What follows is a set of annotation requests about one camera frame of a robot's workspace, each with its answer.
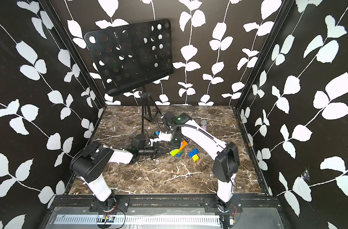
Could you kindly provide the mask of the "yellow square lego brick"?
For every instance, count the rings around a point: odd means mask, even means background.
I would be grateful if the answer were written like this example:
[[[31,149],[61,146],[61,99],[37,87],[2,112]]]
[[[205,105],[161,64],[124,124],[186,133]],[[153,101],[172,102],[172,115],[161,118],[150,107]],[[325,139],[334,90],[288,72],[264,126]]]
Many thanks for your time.
[[[193,155],[193,156],[192,156],[192,160],[193,160],[194,162],[197,162],[197,161],[199,160],[199,156],[198,156],[197,154]]]

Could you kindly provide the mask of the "orange long lego brick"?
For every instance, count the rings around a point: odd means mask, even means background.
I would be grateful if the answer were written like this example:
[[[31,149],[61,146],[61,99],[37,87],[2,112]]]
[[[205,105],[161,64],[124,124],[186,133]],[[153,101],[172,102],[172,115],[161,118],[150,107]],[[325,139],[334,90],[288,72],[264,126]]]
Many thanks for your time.
[[[187,143],[185,140],[183,140],[183,141],[181,142],[181,146],[180,146],[180,147],[185,148],[187,145],[188,145],[188,143]]]

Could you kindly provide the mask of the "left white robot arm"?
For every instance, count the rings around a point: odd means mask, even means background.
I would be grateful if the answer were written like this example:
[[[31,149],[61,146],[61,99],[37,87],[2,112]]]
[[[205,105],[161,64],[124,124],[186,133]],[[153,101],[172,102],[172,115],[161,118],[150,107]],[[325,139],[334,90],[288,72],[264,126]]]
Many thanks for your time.
[[[114,148],[107,143],[94,141],[74,156],[70,170],[87,184],[98,201],[105,204],[114,196],[102,175],[108,163],[134,164],[142,156],[156,159],[167,153],[169,149],[162,143],[151,143],[143,134],[135,136],[127,148]]]

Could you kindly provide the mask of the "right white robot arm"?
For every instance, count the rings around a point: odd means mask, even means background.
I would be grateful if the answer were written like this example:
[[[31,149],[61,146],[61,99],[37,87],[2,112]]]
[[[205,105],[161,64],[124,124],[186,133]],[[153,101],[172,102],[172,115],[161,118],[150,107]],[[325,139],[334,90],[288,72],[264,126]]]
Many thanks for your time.
[[[217,206],[221,211],[229,209],[240,166],[237,146],[233,142],[226,143],[214,137],[186,113],[175,116],[167,112],[157,117],[156,125],[160,134],[170,135],[170,148],[179,149],[183,140],[190,140],[213,159],[212,172],[218,180]]]

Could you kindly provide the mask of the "blue lego brick pair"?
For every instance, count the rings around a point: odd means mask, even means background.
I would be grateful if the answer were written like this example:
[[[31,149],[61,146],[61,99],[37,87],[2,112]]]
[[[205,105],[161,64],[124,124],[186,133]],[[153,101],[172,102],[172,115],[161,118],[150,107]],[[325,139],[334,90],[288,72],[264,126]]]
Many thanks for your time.
[[[199,150],[197,148],[195,148],[191,152],[189,152],[188,155],[190,158],[192,158],[194,155],[196,155],[198,153],[199,153]]]

